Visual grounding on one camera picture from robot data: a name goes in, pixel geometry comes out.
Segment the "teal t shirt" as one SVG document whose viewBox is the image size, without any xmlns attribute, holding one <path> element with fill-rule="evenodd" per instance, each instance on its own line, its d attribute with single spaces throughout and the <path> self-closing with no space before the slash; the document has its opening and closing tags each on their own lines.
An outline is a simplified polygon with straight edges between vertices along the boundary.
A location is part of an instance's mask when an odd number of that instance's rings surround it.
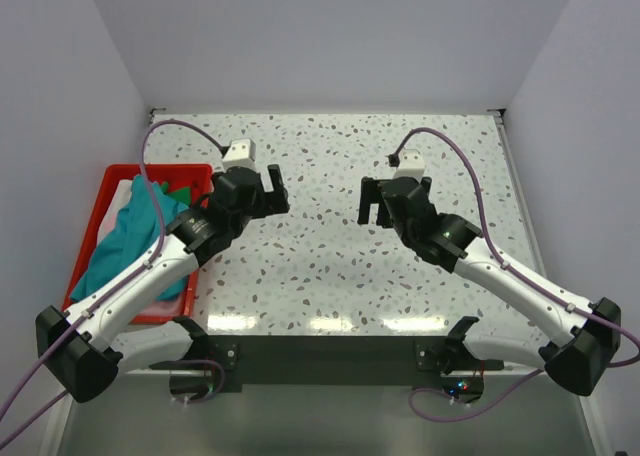
<svg viewBox="0 0 640 456">
<path fill-rule="evenodd" d="M 115 228 L 96 245 L 87 270 L 71 292 L 74 303 L 93 295 L 154 247 L 160 230 L 188 208 L 166 196 L 159 183 L 154 182 L 153 194 L 163 217 L 158 221 L 143 178 L 137 175 L 132 181 L 131 198 L 119 211 Z"/>
</svg>

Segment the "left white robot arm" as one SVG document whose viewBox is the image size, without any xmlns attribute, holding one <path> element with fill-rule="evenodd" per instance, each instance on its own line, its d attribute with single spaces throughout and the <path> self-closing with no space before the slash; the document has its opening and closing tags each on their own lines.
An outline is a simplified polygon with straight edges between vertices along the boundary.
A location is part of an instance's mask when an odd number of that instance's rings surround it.
<svg viewBox="0 0 640 456">
<path fill-rule="evenodd" d="M 206 207 L 180 213 L 146 253 L 94 294 L 66 311 L 50 306 L 36 317 L 39 359 L 75 401 L 96 398 L 130 370 L 175 360 L 196 368 L 205 361 L 204 333 L 187 317 L 123 331 L 163 291 L 229 248 L 251 220 L 288 213 L 280 168 L 267 170 L 270 191 L 249 168 L 214 175 Z"/>
</svg>

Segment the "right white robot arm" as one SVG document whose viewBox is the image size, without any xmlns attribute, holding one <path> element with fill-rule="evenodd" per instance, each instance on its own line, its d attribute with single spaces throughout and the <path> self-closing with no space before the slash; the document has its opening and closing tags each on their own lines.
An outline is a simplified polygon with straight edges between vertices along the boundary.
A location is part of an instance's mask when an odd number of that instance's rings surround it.
<svg viewBox="0 0 640 456">
<path fill-rule="evenodd" d="M 607 298 L 591 302 L 573 295 L 490 247 L 480 228 L 435 209 L 430 186 L 428 177 L 363 178 L 358 224 L 368 224 L 376 205 L 377 226 L 394 229 L 420 260 L 481 286 L 548 339 L 542 344 L 488 334 L 477 317 L 465 316 L 445 337 L 443 372 L 469 368 L 477 360 L 511 362 L 546 372 L 573 394 L 591 395 L 620 346 L 614 329 L 621 322 L 620 307 Z"/>
</svg>

